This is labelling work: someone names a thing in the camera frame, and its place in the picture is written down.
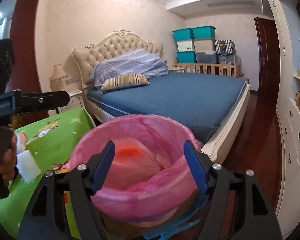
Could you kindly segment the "person's left hand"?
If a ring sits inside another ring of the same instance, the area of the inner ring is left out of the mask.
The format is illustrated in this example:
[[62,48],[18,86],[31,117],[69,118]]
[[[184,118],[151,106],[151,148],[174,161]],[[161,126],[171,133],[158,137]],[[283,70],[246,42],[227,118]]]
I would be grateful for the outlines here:
[[3,155],[3,163],[0,163],[0,174],[6,181],[11,181],[15,177],[16,150],[17,136],[14,134],[10,142],[10,148]]

